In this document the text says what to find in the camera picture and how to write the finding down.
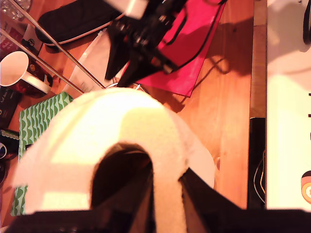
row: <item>white mug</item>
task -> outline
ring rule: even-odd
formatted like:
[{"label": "white mug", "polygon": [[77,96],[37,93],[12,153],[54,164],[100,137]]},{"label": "white mug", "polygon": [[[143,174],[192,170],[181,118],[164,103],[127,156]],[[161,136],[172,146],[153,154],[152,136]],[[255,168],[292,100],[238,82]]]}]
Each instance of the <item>white mug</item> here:
[{"label": "white mug", "polygon": [[0,85],[17,92],[40,98],[48,94],[53,85],[50,74],[22,51],[15,51],[0,62]]}]

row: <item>green patterned box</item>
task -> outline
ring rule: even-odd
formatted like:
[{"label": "green patterned box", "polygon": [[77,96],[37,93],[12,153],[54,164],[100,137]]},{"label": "green patterned box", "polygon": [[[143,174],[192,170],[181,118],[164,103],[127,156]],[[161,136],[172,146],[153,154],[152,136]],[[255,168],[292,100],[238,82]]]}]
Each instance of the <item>green patterned box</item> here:
[{"label": "green patterned box", "polygon": [[[63,92],[20,112],[18,161],[25,152],[25,146],[33,144],[48,128],[51,119],[70,102],[72,97]],[[26,191],[27,186],[15,189],[12,216],[25,214]]]}]

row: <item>wooden table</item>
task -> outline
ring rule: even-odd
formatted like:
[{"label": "wooden table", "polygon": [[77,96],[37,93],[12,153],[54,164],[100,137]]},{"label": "wooden table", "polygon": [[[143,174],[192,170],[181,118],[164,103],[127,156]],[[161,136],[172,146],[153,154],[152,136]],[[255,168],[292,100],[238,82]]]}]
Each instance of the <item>wooden table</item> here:
[{"label": "wooden table", "polygon": [[[34,0],[30,14],[38,19],[42,13],[70,2],[72,0]],[[253,0],[228,1],[191,98],[146,87],[152,97],[179,114],[208,148],[219,168],[216,190],[241,208],[246,208],[247,202],[253,5]],[[65,48],[79,59],[95,37],[96,33]],[[75,65],[64,54],[43,47],[39,56],[70,77]],[[19,131],[19,112],[60,93],[64,86],[63,81],[56,80],[52,93],[44,98],[23,97],[9,129]],[[3,190],[5,186],[10,187],[9,181],[6,180]],[[11,200],[13,189],[5,195]],[[10,203],[6,206],[3,212],[8,215]],[[10,217],[4,219],[4,225],[10,221]]]}]

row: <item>metal rod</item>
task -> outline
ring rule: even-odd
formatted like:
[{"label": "metal rod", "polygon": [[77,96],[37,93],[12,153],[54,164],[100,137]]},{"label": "metal rod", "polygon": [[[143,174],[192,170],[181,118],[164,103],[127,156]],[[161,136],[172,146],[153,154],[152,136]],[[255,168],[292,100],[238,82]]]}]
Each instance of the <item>metal rod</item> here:
[{"label": "metal rod", "polygon": [[67,83],[69,86],[73,87],[75,90],[77,90],[78,92],[80,92],[81,94],[83,94],[84,92],[78,88],[75,84],[73,84],[72,82],[70,82],[68,79],[66,79],[63,75],[59,74],[52,66],[50,66],[49,64],[47,64],[45,61],[43,61],[41,58],[37,57],[36,55],[34,55],[32,52],[30,52],[25,46],[23,46],[21,43],[19,43],[18,41],[16,41],[14,38],[12,38],[5,30],[3,30],[2,28],[0,29],[0,32],[2,35],[4,35],[5,37],[7,37],[9,40],[11,40],[14,44],[16,44],[17,46],[19,46],[25,53],[27,53],[29,56],[33,57],[34,59],[36,59],[41,65],[43,65],[46,69],[48,69],[50,72],[52,72],[53,74],[55,74],[57,77],[59,77],[61,80],[63,80],[65,83]]},{"label": "metal rod", "polygon": [[70,60],[72,60],[85,74],[87,74],[98,86],[105,89],[104,85],[102,85],[83,65],[81,65],[69,52],[67,52],[64,48],[60,46],[60,44],[50,36],[38,23],[34,18],[30,16],[22,7],[20,7],[14,0],[9,0],[9,2],[19,10],[30,22],[32,22],[49,40],[58,47]]}]

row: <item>white fabric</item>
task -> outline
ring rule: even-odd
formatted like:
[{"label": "white fabric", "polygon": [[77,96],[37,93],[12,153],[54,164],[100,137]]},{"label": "white fabric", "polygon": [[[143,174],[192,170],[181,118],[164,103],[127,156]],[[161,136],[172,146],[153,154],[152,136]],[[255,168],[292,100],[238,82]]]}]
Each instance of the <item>white fabric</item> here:
[{"label": "white fabric", "polygon": [[94,168],[118,143],[151,158],[157,232],[186,233],[178,179],[190,167],[213,187],[213,159],[177,114],[130,88],[83,94],[52,119],[17,167],[14,185],[28,184],[26,213],[89,209]]}]

